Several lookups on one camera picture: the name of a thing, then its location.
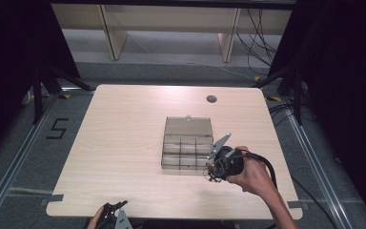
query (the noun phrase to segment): hand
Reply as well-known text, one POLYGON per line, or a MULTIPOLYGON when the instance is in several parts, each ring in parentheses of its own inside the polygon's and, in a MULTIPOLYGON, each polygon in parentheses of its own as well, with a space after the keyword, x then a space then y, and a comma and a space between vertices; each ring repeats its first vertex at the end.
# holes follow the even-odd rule
POLYGON ((104 211, 104 207, 101 206, 99 208, 99 210, 97 210, 96 214, 91 219, 91 221, 89 221, 89 225, 88 225, 87 229, 96 229, 97 222, 99 221, 100 216, 102 215, 103 211, 104 211))
MULTIPOLYGON (((236 150, 245 155, 249 152, 246 146, 238 146, 236 150)), ((253 158, 243 158, 244 168, 241 174, 228 176, 227 181, 242 187, 243 192, 260 196, 267 204, 278 229, 297 229, 297 225, 288 211, 282 196, 278 193, 266 165, 253 158)))
MULTIPOLYGON (((246 146, 235 147, 236 150, 242 151, 245 155, 249 152, 246 146)), ((277 190, 272 182, 272 179, 267 172, 266 165, 253 158, 243 158, 244 169, 241 174, 236 176, 228 176, 227 181, 235 183, 242 188, 243 192, 249 192, 266 198, 267 195, 271 195, 277 190)))

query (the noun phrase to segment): floor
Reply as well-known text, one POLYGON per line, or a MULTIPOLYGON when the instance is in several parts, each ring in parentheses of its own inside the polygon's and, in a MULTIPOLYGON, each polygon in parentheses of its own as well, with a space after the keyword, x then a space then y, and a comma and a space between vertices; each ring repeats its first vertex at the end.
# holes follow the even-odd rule
MULTIPOLYGON (((181 82, 184 85, 210 85, 210 77, 213 77, 216 86, 248 87, 254 84, 257 76, 263 78, 264 73, 268 72, 268 65, 254 56, 248 57, 248 52, 238 38, 235 39, 231 61, 223 63, 216 34, 129 31, 120 59, 111 61, 102 31, 64 30, 64 34, 82 79, 93 86, 122 82, 175 84, 180 82, 178 80, 183 80, 181 82), (117 75, 114 74, 114 69, 117 69, 117 75), (144 78, 147 71, 156 76, 144 78), (198 79, 204 75, 207 75, 207 80, 198 79)), ((247 44, 252 43, 249 35, 240 36, 247 44)), ((265 36, 265 41, 276 48, 280 36, 265 36)), ((264 49, 254 47, 254 51, 269 62, 264 49)), ((279 80, 263 89, 263 93, 270 100, 267 101, 270 108, 282 104, 275 101, 275 89, 278 84, 279 80)), ((67 89, 74 88, 66 81, 61 81, 61 85, 67 89)), ((1 180, 7 177, 12 176, 12 180, 9 190, 3 193, 6 198, 0 202, 0 228, 84 226, 86 219, 51 218, 45 214, 47 200, 92 99, 92 94, 78 90, 67 91, 67 94, 70 94, 71 98, 57 98, 52 95, 44 98, 44 103, 50 111, 44 123, 35 130, 36 136, 33 141, 27 142, 30 144, 29 148, 24 139, 29 139, 30 134, 34 133, 30 122, 33 117, 32 98, 30 103, 25 99, 24 109, 7 132, 0 148, 0 185, 1 180), (60 141, 53 143, 47 136, 54 135, 51 127, 58 117, 69 119, 67 134, 60 141), (21 150, 26 152, 23 158, 18 156, 21 150), (17 172, 8 171, 16 159, 21 161, 18 170, 15 170, 17 172)), ((364 202, 341 163, 335 161, 336 152, 320 129, 313 107, 303 107, 302 118, 303 125, 299 129, 291 110, 276 110, 272 113, 290 173, 314 197, 310 197, 295 184, 304 209, 304 217, 298 225, 300 228, 334 228, 331 223, 334 221, 335 228, 366 228, 364 202), (307 136, 306 144, 305 141, 302 144, 302 136, 296 134, 300 130, 307 136), (316 165, 313 157, 324 173, 323 182, 327 180, 329 183, 322 183, 320 174, 313 168, 316 165), (331 194, 327 194, 325 187, 331 189, 331 194), (340 205, 334 207, 331 205, 333 203, 340 205)), ((241 220, 236 221, 235 226, 243 229, 266 228, 271 223, 270 220, 241 220)))

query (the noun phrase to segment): table top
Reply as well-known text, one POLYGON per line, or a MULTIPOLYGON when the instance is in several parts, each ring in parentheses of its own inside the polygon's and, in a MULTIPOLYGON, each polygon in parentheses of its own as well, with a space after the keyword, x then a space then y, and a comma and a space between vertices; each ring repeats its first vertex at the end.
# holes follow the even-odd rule
MULTIPOLYGON (((214 139, 232 133, 226 145, 268 158, 284 200, 298 201, 259 89, 100 85, 53 191, 63 200, 50 202, 47 213, 90 217, 106 202, 127 200, 129 218, 271 219, 261 198, 239 186, 162 170, 166 118, 186 115, 209 117, 214 139)), ((300 208, 290 212, 302 217, 300 208)))

